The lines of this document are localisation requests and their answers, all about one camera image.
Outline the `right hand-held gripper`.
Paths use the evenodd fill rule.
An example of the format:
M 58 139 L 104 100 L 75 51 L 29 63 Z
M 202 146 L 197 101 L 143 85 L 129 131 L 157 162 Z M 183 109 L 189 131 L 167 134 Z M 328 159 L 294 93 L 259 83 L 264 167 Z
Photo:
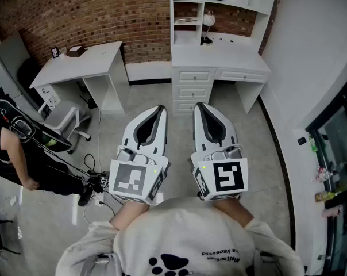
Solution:
M 196 152 L 190 162 L 199 199 L 224 200 L 248 191 L 248 160 L 241 155 L 233 123 L 203 102 L 196 103 L 192 116 Z

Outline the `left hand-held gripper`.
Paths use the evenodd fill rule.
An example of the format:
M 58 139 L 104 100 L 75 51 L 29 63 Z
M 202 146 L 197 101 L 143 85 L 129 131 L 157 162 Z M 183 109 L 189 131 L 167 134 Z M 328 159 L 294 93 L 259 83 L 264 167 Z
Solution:
M 110 194 L 125 201 L 153 203 L 171 165 L 162 156 L 167 125 L 165 106 L 145 110 L 128 123 L 122 145 L 117 148 L 117 158 L 110 162 Z

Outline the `person's left forearm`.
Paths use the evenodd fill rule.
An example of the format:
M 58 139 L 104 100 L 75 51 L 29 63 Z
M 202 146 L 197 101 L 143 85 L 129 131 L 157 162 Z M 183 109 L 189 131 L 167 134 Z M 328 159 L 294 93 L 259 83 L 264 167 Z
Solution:
M 148 204 L 128 201 L 109 222 L 115 229 L 120 231 L 126 228 L 137 217 L 147 212 L 149 208 L 150 205 Z

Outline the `person's right forearm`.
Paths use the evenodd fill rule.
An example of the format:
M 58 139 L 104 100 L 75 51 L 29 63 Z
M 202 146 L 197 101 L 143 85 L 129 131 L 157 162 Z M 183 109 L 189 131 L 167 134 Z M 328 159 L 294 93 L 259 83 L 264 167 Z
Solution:
M 253 220 L 252 214 L 236 198 L 216 200 L 213 202 L 213 206 L 237 221 L 242 227 L 247 226 Z

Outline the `white desk with hutch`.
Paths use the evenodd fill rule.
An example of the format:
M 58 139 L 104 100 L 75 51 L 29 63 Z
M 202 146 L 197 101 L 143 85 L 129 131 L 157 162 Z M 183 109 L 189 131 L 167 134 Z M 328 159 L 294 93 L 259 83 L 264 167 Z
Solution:
M 217 68 L 231 69 L 243 72 L 252 72 L 265 75 L 265 82 L 243 82 L 232 81 L 235 83 L 236 90 L 240 96 L 240 100 L 246 113 L 248 113 L 260 91 L 264 87 L 271 70 L 266 65 L 261 56 L 254 51 L 250 46 L 239 43 L 226 43 L 219 41 L 209 47 L 173 47 L 172 48 L 172 92 L 175 85 L 174 78 L 178 71 L 210 71 L 212 72 L 214 81 L 230 81 L 230 80 L 215 80 Z M 173 112 L 174 112 L 174 94 L 173 94 Z M 186 99 L 189 101 L 201 101 L 208 103 L 209 99 Z

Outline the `plain white side desk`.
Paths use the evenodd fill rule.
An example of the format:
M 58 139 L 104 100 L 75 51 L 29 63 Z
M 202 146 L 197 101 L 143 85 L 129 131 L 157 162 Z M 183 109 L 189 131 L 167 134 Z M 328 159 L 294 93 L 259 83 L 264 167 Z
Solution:
M 77 85 L 81 80 L 102 114 L 124 114 L 130 85 L 121 55 L 122 42 L 88 47 L 80 57 L 51 58 L 30 87 L 57 84 L 62 100 L 85 104 Z

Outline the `brown box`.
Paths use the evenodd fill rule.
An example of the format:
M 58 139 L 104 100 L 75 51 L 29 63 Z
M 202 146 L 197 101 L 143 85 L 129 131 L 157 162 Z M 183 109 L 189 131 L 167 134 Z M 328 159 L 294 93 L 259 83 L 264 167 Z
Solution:
M 73 46 L 67 51 L 67 56 L 70 58 L 77 58 L 85 53 L 85 51 L 86 49 L 84 46 Z

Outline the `white low ledge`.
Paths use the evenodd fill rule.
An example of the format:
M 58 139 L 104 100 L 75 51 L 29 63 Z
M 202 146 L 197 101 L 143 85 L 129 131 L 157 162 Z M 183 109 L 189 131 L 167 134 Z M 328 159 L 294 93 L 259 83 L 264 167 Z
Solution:
M 165 61 L 153 61 L 125 64 L 129 81 L 147 81 L 171 78 L 172 64 Z

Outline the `white office chair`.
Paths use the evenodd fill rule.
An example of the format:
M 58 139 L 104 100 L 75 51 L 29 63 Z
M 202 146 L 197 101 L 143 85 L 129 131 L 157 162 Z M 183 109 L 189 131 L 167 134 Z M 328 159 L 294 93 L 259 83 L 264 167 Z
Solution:
M 81 135 L 86 141 L 91 140 L 91 136 L 79 130 L 81 123 L 90 119 L 90 115 L 85 108 L 73 101 L 62 100 L 50 112 L 44 121 L 40 123 L 53 130 L 68 142 L 73 133 Z

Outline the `light grey paw-print sweatshirt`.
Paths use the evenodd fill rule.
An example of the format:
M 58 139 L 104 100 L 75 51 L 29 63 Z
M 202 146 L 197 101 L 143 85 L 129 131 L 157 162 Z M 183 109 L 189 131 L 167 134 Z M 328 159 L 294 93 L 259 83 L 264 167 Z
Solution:
M 126 228 L 94 222 L 55 276 L 304 276 L 300 257 L 265 222 L 242 227 L 213 202 L 172 198 Z

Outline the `white globe lamp brass base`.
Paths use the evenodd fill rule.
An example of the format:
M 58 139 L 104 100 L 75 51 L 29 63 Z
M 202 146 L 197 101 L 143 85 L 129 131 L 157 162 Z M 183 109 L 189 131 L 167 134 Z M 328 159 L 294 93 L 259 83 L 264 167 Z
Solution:
M 201 45 L 209 46 L 213 44 L 212 39 L 208 37 L 210 28 L 215 24 L 215 17 L 211 10 L 208 10 L 203 15 L 203 25 L 207 27 L 205 34 L 201 37 Z

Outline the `clear plastic bottle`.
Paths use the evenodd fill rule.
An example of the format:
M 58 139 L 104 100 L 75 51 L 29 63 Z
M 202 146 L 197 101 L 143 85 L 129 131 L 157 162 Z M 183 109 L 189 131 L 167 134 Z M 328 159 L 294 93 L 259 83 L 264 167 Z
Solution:
M 325 167 L 318 166 L 315 180 L 319 183 L 329 180 L 334 175 L 334 171 L 329 171 Z

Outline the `black framed window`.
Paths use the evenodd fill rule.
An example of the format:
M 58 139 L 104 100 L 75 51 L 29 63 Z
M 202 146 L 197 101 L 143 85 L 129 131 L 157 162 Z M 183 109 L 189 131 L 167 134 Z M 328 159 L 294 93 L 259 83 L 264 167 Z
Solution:
M 336 196 L 316 203 L 323 208 L 322 211 L 343 206 L 339 216 L 324 218 L 327 245 L 326 255 L 320 256 L 323 262 L 321 274 L 347 276 L 347 83 L 306 131 L 315 139 L 318 166 L 334 171 L 329 180 L 316 183 L 324 188 L 319 192 L 335 192 Z

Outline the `yellow green packet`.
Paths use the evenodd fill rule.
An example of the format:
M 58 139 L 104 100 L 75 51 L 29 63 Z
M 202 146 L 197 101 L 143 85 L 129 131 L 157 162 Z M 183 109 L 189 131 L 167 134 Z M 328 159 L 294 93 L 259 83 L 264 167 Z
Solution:
M 325 202 L 328 200 L 332 200 L 335 196 L 336 196 L 335 192 L 322 191 L 315 194 L 314 200 L 315 202 Z

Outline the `pink packet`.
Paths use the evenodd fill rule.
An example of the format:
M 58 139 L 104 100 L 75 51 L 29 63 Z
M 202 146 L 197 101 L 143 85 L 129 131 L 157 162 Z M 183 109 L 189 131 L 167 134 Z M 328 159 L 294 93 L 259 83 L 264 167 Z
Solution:
M 321 216 L 323 218 L 337 217 L 342 213 L 342 210 L 343 210 L 343 206 L 337 205 L 337 206 L 330 208 L 330 209 L 324 209 L 321 213 Z

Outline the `grey leaning board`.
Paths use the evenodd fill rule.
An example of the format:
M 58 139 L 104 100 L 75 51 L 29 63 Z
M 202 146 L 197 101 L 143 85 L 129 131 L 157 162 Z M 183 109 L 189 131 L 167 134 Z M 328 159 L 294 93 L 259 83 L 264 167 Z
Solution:
M 18 81 L 18 70 L 30 58 L 19 31 L 13 32 L 0 44 L 0 88 L 15 99 L 26 99 L 26 92 Z

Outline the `white drawer pedestal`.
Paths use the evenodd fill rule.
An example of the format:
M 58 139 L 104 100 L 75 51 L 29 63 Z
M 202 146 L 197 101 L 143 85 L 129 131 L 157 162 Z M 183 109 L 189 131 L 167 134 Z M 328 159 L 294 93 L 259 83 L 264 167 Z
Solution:
M 39 93 L 43 101 L 47 103 L 47 107 L 50 111 L 53 111 L 61 101 L 57 84 L 47 84 L 39 86 L 36 87 L 36 91 Z

